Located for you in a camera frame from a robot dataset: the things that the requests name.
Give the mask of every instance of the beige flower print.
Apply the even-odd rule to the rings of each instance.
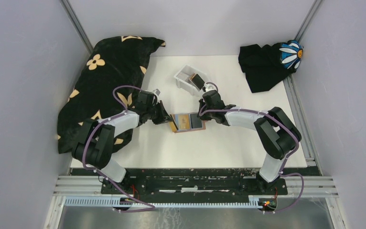
[[[86,63],[86,66],[89,66],[89,70],[95,70],[97,66],[103,66],[104,64],[104,60],[100,59],[100,54],[96,54],[94,55],[93,59]]]

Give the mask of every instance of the black pillow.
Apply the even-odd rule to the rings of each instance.
[[[153,37],[122,36],[101,40],[93,49],[68,102],[58,114],[58,152],[72,150],[75,137],[87,118],[101,119],[116,115],[123,107],[114,99],[113,89],[121,85],[141,87],[151,53],[165,41]],[[119,98],[134,106],[138,90],[122,88]],[[126,146],[132,130],[114,138],[113,152]]]

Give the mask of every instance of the floral pattern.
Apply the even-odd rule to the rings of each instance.
[[[95,70],[97,66],[103,66],[104,64],[104,60],[100,59],[100,54],[96,54],[93,59],[86,63],[86,66],[89,66],[89,70]]]
[[[297,41],[290,41],[289,44],[281,44],[281,64],[290,69],[297,69],[301,62],[303,47]]]

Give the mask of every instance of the white plastic tray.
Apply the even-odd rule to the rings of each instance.
[[[204,82],[210,82],[210,78],[207,76],[207,74],[189,65],[185,65],[180,69],[180,71],[176,73],[176,75],[174,75],[176,85],[178,88],[184,89],[193,96],[202,96],[203,92],[200,92],[189,80],[193,73],[198,74],[204,80]]]

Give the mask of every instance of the black fabric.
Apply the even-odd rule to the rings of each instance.
[[[151,53],[165,41],[153,37],[122,36],[101,40],[94,47],[86,66],[58,115],[58,152],[70,152],[78,131],[87,118],[99,119],[118,114],[123,107],[114,99],[113,89],[121,85],[141,87]],[[138,91],[122,88],[120,99],[134,106]],[[113,152],[126,146],[132,130],[114,139]]]
[[[269,91],[289,74],[296,72],[295,64],[300,58],[294,60],[292,66],[283,64],[283,52],[280,51],[280,48],[292,42],[296,41],[265,45],[263,48],[257,44],[241,47],[238,60],[252,93]]]

